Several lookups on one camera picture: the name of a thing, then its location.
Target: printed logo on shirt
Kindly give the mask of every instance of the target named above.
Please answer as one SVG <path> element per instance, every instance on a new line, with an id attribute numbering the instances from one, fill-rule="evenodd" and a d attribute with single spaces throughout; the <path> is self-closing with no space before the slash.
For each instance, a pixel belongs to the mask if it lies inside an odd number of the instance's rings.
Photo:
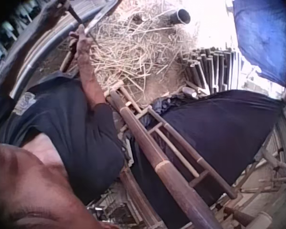
<path id="1" fill-rule="evenodd" d="M 17 102 L 13 112 L 17 115 L 23 115 L 23 113 L 29 109 L 36 102 L 35 95 L 31 92 L 24 93 L 20 100 Z"/>

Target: man's arm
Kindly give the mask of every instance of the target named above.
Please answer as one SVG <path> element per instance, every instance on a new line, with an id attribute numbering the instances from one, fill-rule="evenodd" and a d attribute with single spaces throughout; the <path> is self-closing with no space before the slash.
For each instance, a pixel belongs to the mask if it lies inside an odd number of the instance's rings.
<path id="1" fill-rule="evenodd" d="M 9 94 L 12 91 L 26 55 L 34 43 L 56 25 L 68 6 L 68 0 L 52 0 L 47 3 L 37 18 L 27 27 L 27 30 L 30 30 L 29 34 L 20 35 L 0 70 L 0 94 Z"/>
<path id="2" fill-rule="evenodd" d="M 91 109 L 93 109 L 97 104 L 106 103 L 106 99 L 95 77 L 94 68 L 90 64 L 89 53 L 92 39 L 85 36 L 83 25 L 80 25 L 78 30 L 70 33 L 70 35 L 78 39 L 75 57 L 77 58 L 82 88 Z"/>

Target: black shirt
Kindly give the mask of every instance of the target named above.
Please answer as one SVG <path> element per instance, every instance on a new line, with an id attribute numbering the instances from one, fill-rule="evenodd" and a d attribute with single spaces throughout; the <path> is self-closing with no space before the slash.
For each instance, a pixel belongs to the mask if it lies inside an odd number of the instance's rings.
<path id="1" fill-rule="evenodd" d="M 9 96 L 0 95 L 0 142 L 21 147 L 35 131 L 53 142 L 84 204 L 118 177 L 123 154 L 112 110 L 107 104 L 90 110 L 80 81 L 51 79 L 30 88 L 16 106 Z"/>

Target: man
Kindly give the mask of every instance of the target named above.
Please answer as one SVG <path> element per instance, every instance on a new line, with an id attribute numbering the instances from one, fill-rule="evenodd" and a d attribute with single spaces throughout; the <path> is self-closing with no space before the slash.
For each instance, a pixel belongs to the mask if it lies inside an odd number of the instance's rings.
<path id="1" fill-rule="evenodd" d="M 38 26 L 55 25 L 61 8 L 66 6 L 50 2 Z M 35 39 L 41 34 L 36 31 Z M 89 62 L 92 41 L 82 25 L 71 36 L 78 41 L 80 80 L 53 73 L 16 104 L 9 97 L 16 77 L 2 70 L 0 222 L 20 228 L 101 228 L 84 204 L 118 177 L 123 155 L 111 108 Z M 12 67 L 19 69 L 28 47 L 20 46 L 22 55 Z"/>

